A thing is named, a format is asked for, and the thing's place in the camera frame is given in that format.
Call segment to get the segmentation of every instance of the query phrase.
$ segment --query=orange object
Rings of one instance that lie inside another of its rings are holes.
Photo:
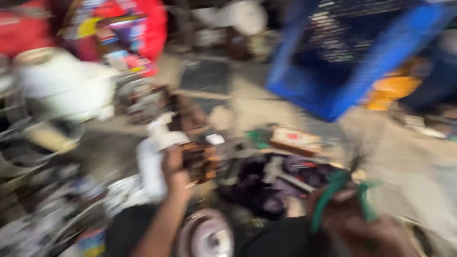
[[[393,101],[411,94],[421,82],[413,77],[391,77],[378,80],[373,85],[374,90],[371,92],[367,108],[386,111]]]
[[[423,59],[414,58],[395,71],[386,74],[383,79],[376,81],[373,84],[373,91],[370,93],[366,108],[386,111],[393,101],[411,94],[422,83],[422,79],[410,74],[415,65],[424,63]]]

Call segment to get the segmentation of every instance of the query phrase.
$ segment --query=green tool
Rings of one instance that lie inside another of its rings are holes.
[[[343,189],[344,186],[351,181],[351,172],[347,170],[341,170],[330,177],[330,184],[324,191],[322,196],[319,198],[316,208],[313,213],[311,220],[311,233],[316,233],[319,230],[319,225],[322,219],[322,213],[325,206],[333,198],[336,192]],[[372,187],[373,184],[369,182],[362,182],[357,186],[357,197],[359,200],[360,207],[363,215],[367,221],[376,219],[376,214],[367,202],[367,190]]]

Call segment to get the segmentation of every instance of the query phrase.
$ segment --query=black mat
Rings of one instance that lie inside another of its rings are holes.
[[[186,67],[180,88],[227,95],[232,69],[227,63],[199,61]]]

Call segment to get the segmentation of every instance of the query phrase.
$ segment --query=finger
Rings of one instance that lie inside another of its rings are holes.
[[[319,198],[322,196],[326,188],[316,189],[311,192],[308,199],[306,200],[306,210],[310,214],[314,212],[317,202]]]
[[[333,201],[335,203],[342,203],[342,202],[345,202],[351,198],[354,198],[356,196],[356,191],[355,189],[343,189],[339,192],[337,192],[334,196],[333,196]]]

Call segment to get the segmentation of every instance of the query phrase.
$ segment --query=red bag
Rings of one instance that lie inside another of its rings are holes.
[[[43,0],[31,0],[23,7],[39,7]],[[0,11],[0,53],[10,58],[36,48],[54,46],[47,17],[25,16],[14,11]]]

